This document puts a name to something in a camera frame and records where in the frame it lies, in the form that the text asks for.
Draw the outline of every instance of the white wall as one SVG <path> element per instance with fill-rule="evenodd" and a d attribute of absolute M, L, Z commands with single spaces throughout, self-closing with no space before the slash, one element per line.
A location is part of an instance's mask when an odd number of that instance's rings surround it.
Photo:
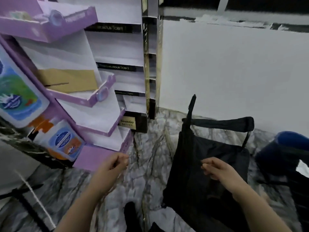
<path fill-rule="evenodd" d="M 164 20 L 160 107 L 309 137 L 309 34 Z"/>
<path fill-rule="evenodd" d="M 39 164 L 33 158 L 0 141 L 0 195 L 22 185 L 21 179 L 14 172 L 15 169 L 27 179 Z M 0 200 L 0 209 L 8 200 L 9 198 Z"/>

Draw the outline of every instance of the purple tray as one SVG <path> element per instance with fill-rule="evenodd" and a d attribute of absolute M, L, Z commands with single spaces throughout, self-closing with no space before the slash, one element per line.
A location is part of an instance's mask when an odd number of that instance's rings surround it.
<path fill-rule="evenodd" d="M 126 109 L 122 108 L 122 110 L 120 111 L 120 115 L 119 115 L 118 119 L 116 120 L 116 122 L 113 124 L 113 126 L 111 127 L 111 129 L 108 132 L 102 132 L 102 131 L 99 131 L 99 130 L 96 130 L 96 129 L 87 128 L 87 127 L 84 127 L 84 126 L 81 126 L 81 125 L 76 125 L 76 126 L 77 126 L 78 130 L 81 133 L 83 131 L 85 131 L 85 132 L 91 132 L 91 133 L 103 135 L 103 136 L 106 136 L 106 137 L 110 137 L 111 134 L 116 129 L 117 125 L 119 124 L 121 118 L 124 116 L 125 112 L 126 112 Z"/>
<path fill-rule="evenodd" d="M 132 140 L 133 135 L 130 131 L 122 143 L 120 152 L 126 153 L 132 143 Z M 91 172 L 96 171 L 101 163 L 113 153 L 115 153 L 115 151 L 107 150 L 94 145 L 86 145 L 82 148 L 79 156 L 73 164 L 73 167 Z"/>
<path fill-rule="evenodd" d="M 106 82 L 102 84 L 100 88 L 98 88 L 96 91 L 94 91 L 93 94 L 88 99 L 74 97 L 70 94 L 61 93 L 50 89 L 47 90 L 48 93 L 56 99 L 75 103 L 78 105 L 83 105 L 86 107 L 93 107 L 97 102 L 102 102 L 108 97 L 108 92 L 115 82 L 116 82 L 115 75 L 109 75 L 107 77 Z"/>
<path fill-rule="evenodd" d="M 58 12 L 57 23 L 54 24 L 50 19 L 39 22 L 0 17 L 0 33 L 35 41 L 53 42 L 98 22 L 95 7 L 92 6 L 67 16 L 62 16 Z"/>

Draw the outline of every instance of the floor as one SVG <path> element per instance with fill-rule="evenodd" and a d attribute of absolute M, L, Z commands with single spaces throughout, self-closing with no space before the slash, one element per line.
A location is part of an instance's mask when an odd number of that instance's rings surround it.
<path fill-rule="evenodd" d="M 127 202 L 135 202 L 144 231 L 156 222 L 166 232 L 193 230 L 171 209 L 161 208 L 162 191 L 166 186 L 173 155 L 176 150 L 181 119 L 185 114 L 160 109 L 154 121 L 150 121 L 147 134 L 136 133 L 130 153 L 130 164 L 124 175 L 118 179 L 113 192 L 98 204 L 93 215 L 91 232 L 125 232 L 123 208 Z M 197 136 L 212 140 L 241 145 L 245 134 L 233 131 L 199 128 L 193 126 Z M 247 149 L 254 156 L 273 139 L 274 135 L 255 129 L 249 138 Z M 91 174 L 79 169 L 49 169 L 40 165 L 28 179 L 31 185 L 44 183 L 35 190 L 40 201 L 57 224 L 74 200 L 90 181 Z M 267 185 L 259 185 L 262 179 L 253 157 L 250 160 L 248 181 L 260 194 L 269 196 L 269 204 L 284 219 L 288 226 L 300 232 L 296 210 L 288 187 L 278 186 L 277 191 Z M 49 219 L 30 193 L 25 197 L 33 205 L 47 226 L 52 229 Z M 28 213 L 15 199 L 11 199 L 0 211 L 0 231 L 36 232 L 36 226 Z"/>

